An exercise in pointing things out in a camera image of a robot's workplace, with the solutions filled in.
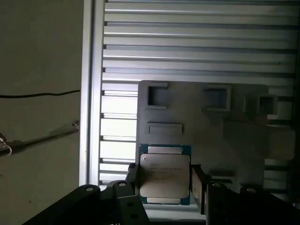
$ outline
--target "metal slat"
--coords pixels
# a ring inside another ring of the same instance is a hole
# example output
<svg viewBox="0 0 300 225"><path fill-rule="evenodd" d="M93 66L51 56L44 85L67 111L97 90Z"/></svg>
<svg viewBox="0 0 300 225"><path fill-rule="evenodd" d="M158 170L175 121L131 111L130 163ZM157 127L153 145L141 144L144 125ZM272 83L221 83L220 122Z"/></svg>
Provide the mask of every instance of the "metal slat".
<svg viewBox="0 0 300 225"><path fill-rule="evenodd" d="M151 68L151 69L183 69L205 71L239 71L258 73L293 73L294 65L268 64L234 64L206 62L168 62L168 61L134 61L134 60L103 60L106 68Z"/></svg>
<svg viewBox="0 0 300 225"><path fill-rule="evenodd" d="M106 3L106 13L192 14L192 15L268 15L297 17L298 6L225 4L149 4Z"/></svg>
<svg viewBox="0 0 300 225"><path fill-rule="evenodd" d="M192 38L104 37L105 45L185 46L249 49L296 49L295 41L223 40Z"/></svg>
<svg viewBox="0 0 300 225"><path fill-rule="evenodd" d="M297 17L283 16L230 16L230 15L156 15L156 14L106 14L107 22L142 23L215 23L296 26Z"/></svg>
<svg viewBox="0 0 300 225"><path fill-rule="evenodd" d="M157 80L157 81L186 81L186 82L212 82L212 83L248 83L248 84L265 84L265 85L282 85L292 88L293 79L288 78L270 78L253 76L220 76L208 75L199 71L198 75L170 75L170 74L125 74L125 73L103 73L103 79L115 81L141 81L141 80ZM272 88L272 94L276 93L278 88ZM279 90L279 94L284 92L284 96L288 95L286 91Z"/></svg>
<svg viewBox="0 0 300 225"><path fill-rule="evenodd" d="M297 41L296 30L222 29L181 27L104 27L107 36L219 38L268 41Z"/></svg>
<svg viewBox="0 0 300 225"><path fill-rule="evenodd" d="M294 54L236 53L236 52L175 52L175 51L134 51L103 50L105 59L130 60L177 60L207 61L257 64L292 64L296 61Z"/></svg>

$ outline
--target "gray surface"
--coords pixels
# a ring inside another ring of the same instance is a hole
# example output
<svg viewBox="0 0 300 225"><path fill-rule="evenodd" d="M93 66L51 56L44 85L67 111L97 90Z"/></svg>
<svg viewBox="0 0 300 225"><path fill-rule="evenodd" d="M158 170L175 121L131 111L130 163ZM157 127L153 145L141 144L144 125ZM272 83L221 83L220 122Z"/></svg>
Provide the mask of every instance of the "gray surface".
<svg viewBox="0 0 300 225"><path fill-rule="evenodd" d="M0 1L0 94L80 89L83 1ZM47 135L80 117L80 93L0 99L9 140ZM79 135L0 158L0 224L20 225L78 186Z"/></svg>
<svg viewBox="0 0 300 225"><path fill-rule="evenodd" d="M243 113L245 96L267 94L267 86L230 84L231 111L208 112L210 99L205 90L210 83L168 82L167 90L158 92L158 98L165 100L165 110L146 108L150 83L151 81L139 83L138 144L191 145L191 163L201 164L205 173L216 175L217 171L234 171L238 183L263 183L264 157L250 146L231 146L224 139L223 119L232 118L267 125L267 115L258 114L249 119ZM154 133L149 133L146 132L149 123L162 124L164 128L157 128ZM182 125L182 134L170 132L176 124Z"/></svg>
<svg viewBox="0 0 300 225"><path fill-rule="evenodd" d="M179 202L188 197L189 161L189 156L181 154L142 154L140 195L178 198Z"/></svg>

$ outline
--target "bolt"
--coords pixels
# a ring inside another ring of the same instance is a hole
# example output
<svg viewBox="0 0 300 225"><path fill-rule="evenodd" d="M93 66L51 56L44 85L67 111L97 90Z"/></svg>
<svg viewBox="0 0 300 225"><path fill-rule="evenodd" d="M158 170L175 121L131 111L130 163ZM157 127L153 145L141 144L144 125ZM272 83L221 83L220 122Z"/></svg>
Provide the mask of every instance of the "bolt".
<svg viewBox="0 0 300 225"><path fill-rule="evenodd" d="M252 194L256 192L255 189L253 189L253 188L251 188L251 187L248 187L248 188L247 188L247 191L250 192L250 193L252 193Z"/></svg>
<svg viewBox="0 0 300 225"><path fill-rule="evenodd" d="M219 183L213 183L212 186L215 187L215 188L221 187L221 185Z"/></svg>

